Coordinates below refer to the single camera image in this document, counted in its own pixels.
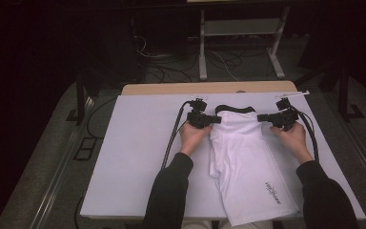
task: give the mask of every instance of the table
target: table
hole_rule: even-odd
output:
[[[205,101],[211,107],[215,101],[231,102],[234,106],[251,102],[255,104],[254,108],[257,111],[264,113],[272,111],[272,105],[275,106],[274,94],[281,95],[282,92],[294,93],[296,88],[289,81],[126,86],[114,106],[112,119],[80,214],[92,219],[143,218],[154,177],[160,169],[169,134],[181,105],[176,101],[201,95],[206,97]],[[357,218],[365,219],[356,196],[338,167],[305,98],[297,96],[292,97],[290,101],[311,117],[315,124],[322,167],[329,177],[343,187],[353,204]],[[265,125],[262,132],[268,132],[268,126],[270,125]],[[173,158],[172,153],[178,150],[177,141],[179,140],[175,140],[171,149],[169,162]],[[282,146],[276,145],[276,147],[278,148],[275,151],[282,153],[283,149],[280,148]],[[210,142],[207,140],[197,148],[199,151],[209,149]],[[185,218],[224,219],[226,215],[220,195],[214,180],[208,176],[207,154],[194,154],[192,159],[194,168],[189,176]],[[301,206],[303,199],[301,185],[295,175],[296,161],[290,154],[276,154],[275,159],[285,160],[280,170],[295,201]],[[290,216],[290,218],[300,217],[302,217],[300,214]]]

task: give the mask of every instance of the dark background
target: dark background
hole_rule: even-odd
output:
[[[0,1],[0,214],[55,105],[77,75],[82,75],[90,95],[102,87],[141,82],[145,62],[135,52],[132,16],[137,33],[157,47],[184,52],[187,36],[198,35],[199,12],[195,10],[106,12],[89,17],[61,10],[121,4],[93,2]],[[260,15],[270,12],[257,11]],[[250,14],[244,9],[214,10],[208,15],[234,18]],[[301,67],[313,70],[339,56],[346,60],[350,75],[366,86],[366,1],[347,7],[293,7],[284,36],[305,33],[312,36]]]

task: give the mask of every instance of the person's right hand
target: person's right hand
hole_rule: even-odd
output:
[[[293,128],[287,132],[276,127],[271,127],[270,131],[276,134],[281,139],[283,145],[293,152],[293,156],[298,160],[299,164],[313,160],[305,141],[304,126],[295,122]]]
[[[208,135],[212,129],[212,126],[197,129],[189,122],[184,123],[179,131],[182,141],[180,152],[187,156],[191,156],[195,148],[197,148],[201,143],[204,136]]]

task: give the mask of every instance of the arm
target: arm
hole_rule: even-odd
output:
[[[188,177],[193,167],[190,156],[211,129],[210,126],[196,129],[189,123],[182,126],[180,153],[174,156],[169,167],[156,176],[144,217],[144,228],[181,228],[189,187]]]
[[[309,153],[303,126],[296,122],[288,132],[276,127],[272,127],[271,131],[280,137],[283,145],[292,151],[300,164],[296,173],[302,183],[307,228],[358,228],[347,195],[336,181],[327,177]]]

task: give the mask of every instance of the gray carpet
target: gray carpet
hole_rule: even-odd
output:
[[[227,49],[239,54],[244,49],[243,47],[252,48],[241,56],[241,65],[238,62],[239,59],[233,60],[235,66],[230,69],[230,73],[241,81],[276,80],[267,56],[261,53],[266,44],[270,43],[270,40],[257,39],[259,38],[253,37],[245,39],[245,42],[242,39],[239,42],[234,42],[234,46],[232,40],[224,46],[215,46],[210,41],[211,45],[208,48],[220,54],[224,59],[234,58],[226,52]],[[283,40],[280,44],[277,56],[289,80],[296,80],[308,72],[308,70],[296,66],[307,41],[308,39],[304,37],[294,37]],[[225,70],[225,66],[215,61],[217,57],[214,56],[215,58],[211,59],[211,53],[208,53],[208,81],[234,81]],[[170,60],[157,60],[153,63],[185,70],[185,74],[176,71],[164,73],[159,68],[152,67],[147,69],[146,83],[160,82],[163,77],[164,82],[187,82],[189,81],[188,75],[192,77],[192,81],[198,81],[196,79],[198,66],[196,65],[195,52],[189,57],[177,58],[177,62],[166,63],[171,62]],[[337,91],[321,92],[317,87],[319,79],[320,77],[312,79],[298,89],[311,92],[311,95],[306,96],[307,101],[340,168],[366,214],[366,168],[361,162],[354,141],[347,134],[348,129],[355,130],[366,148],[366,92],[360,84],[351,80],[349,101],[355,103],[362,110],[365,118],[352,119],[350,123],[346,123],[336,111]],[[34,225],[33,228],[77,228],[74,221],[75,209],[84,191],[88,188],[92,170],[100,151],[101,139],[97,140],[90,160],[78,161],[72,158],[78,152],[83,138],[91,136],[87,129],[90,116],[89,130],[91,134],[104,136],[112,114],[114,104],[112,99],[116,98],[118,94],[120,94],[118,91],[104,91],[98,97],[94,97],[87,105],[88,113],[85,122],[82,123],[82,126],[76,127],[74,122],[66,121],[69,111],[75,109],[74,85],[64,93],[24,175],[0,218],[0,228],[30,228],[31,225]],[[85,144],[86,147],[89,147],[88,140]],[[88,151],[79,153],[80,157],[84,157],[87,156]],[[67,163],[61,164],[63,158],[68,159]],[[51,184],[55,183],[53,178],[57,177],[58,174],[63,176],[59,181],[57,179],[55,192],[47,193],[49,187],[52,187]],[[39,226],[36,226],[37,223],[33,223],[33,219],[39,212],[39,207],[46,194],[49,194],[51,198],[51,205],[46,211],[46,217],[39,221]],[[125,228],[125,221],[121,220],[93,220],[77,216],[76,221],[79,228]],[[304,228],[302,221],[285,221],[284,225],[286,229]],[[361,221],[360,225],[361,228],[366,229],[366,220]]]

